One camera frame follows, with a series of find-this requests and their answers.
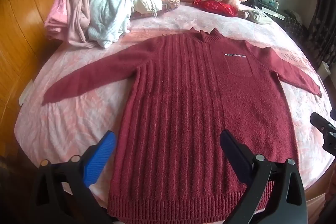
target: sweater collar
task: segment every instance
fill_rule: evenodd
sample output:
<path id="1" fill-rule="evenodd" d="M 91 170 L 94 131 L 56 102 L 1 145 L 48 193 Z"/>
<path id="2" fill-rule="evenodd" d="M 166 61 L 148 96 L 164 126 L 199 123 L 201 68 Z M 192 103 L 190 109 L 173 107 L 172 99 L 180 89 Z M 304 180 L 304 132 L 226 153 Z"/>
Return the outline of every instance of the sweater collar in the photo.
<path id="1" fill-rule="evenodd" d="M 208 33 L 202 30 L 197 31 L 194 29 L 194 27 L 192 27 L 189 32 L 201 42 L 206 43 L 210 43 L 212 41 L 217 41 L 224 38 L 223 35 L 217 30 L 217 28 L 214 28 L 210 33 Z"/>

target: headboard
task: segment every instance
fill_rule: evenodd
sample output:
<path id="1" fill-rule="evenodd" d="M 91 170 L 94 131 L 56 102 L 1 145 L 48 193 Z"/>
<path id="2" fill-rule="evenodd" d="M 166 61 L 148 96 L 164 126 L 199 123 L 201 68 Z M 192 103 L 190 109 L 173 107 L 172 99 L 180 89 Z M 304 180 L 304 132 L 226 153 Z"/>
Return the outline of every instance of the headboard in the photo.
<path id="1" fill-rule="evenodd" d="M 16 156 L 18 98 L 59 46 L 43 23 L 54 0 L 0 0 L 0 157 Z"/>

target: red sweater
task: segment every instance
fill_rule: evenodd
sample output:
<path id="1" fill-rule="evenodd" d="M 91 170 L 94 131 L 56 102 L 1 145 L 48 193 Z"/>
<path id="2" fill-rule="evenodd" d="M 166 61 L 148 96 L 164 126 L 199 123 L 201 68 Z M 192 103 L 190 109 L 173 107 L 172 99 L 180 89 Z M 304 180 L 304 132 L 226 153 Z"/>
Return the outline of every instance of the red sweater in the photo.
<path id="1" fill-rule="evenodd" d="M 44 103 L 135 75 L 121 128 L 108 212 L 125 223 L 224 220 L 242 196 L 219 145 L 229 129 L 267 159 L 298 152 L 280 80 L 321 96 L 299 68 L 269 47 L 191 29 L 131 46 L 72 72 Z M 265 206 L 271 191 L 260 206 Z"/>

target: patterned curtain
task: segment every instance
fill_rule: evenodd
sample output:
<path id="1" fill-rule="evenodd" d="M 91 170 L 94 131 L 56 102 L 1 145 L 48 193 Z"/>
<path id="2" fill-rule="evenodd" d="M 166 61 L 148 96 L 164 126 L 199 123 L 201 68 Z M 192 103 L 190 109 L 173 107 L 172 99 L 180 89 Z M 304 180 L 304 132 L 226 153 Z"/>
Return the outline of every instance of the patterned curtain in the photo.
<path id="1" fill-rule="evenodd" d="M 336 0 L 318 0 L 307 48 L 317 67 L 322 61 L 329 66 L 336 61 Z"/>

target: bedspread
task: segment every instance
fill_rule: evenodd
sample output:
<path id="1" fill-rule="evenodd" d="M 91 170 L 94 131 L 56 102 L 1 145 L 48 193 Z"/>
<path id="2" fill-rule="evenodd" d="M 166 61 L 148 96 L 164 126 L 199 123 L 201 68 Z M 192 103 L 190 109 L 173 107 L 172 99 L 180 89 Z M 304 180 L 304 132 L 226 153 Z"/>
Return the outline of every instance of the bedspread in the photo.
<path id="1" fill-rule="evenodd" d="M 57 80 L 84 65 L 111 55 L 147 38 L 169 35 L 194 27 L 210 32 L 217 28 L 224 36 L 248 40 L 259 47 L 272 47 L 284 60 L 298 66 L 320 86 L 322 98 L 282 83 L 293 118 L 299 150 L 299 167 L 304 187 L 311 186 L 330 166 L 334 157 L 322 149 L 322 134 L 310 124 L 317 112 L 328 120 L 331 105 L 326 90 L 314 69 L 290 37 L 275 23 L 258 25 L 241 18 L 227 18 L 183 5 L 160 17 L 133 20 L 130 33 L 108 49 L 74 48 L 63 43 L 43 66 L 18 115 L 15 136 L 29 159 L 38 166 L 41 160 L 52 163 L 82 155 L 96 144 L 107 130 L 118 133 L 123 107 L 133 79 L 115 82 L 79 97 L 41 106 L 45 91 Z M 98 182 L 90 189 L 106 207 L 113 156 Z"/>

